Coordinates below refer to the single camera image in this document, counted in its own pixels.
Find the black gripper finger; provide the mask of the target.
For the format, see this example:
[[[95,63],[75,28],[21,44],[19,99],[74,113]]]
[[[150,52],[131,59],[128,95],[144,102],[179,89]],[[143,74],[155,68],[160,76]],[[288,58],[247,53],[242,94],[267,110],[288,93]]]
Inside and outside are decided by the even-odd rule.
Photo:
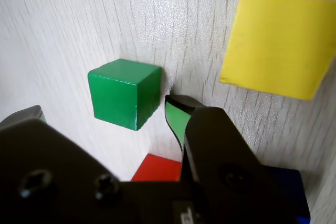
[[[214,223],[297,223],[283,194],[222,108],[186,95],[165,104],[189,114],[184,146]]]
[[[43,120],[39,105],[1,122],[1,223],[125,223],[118,180]]]

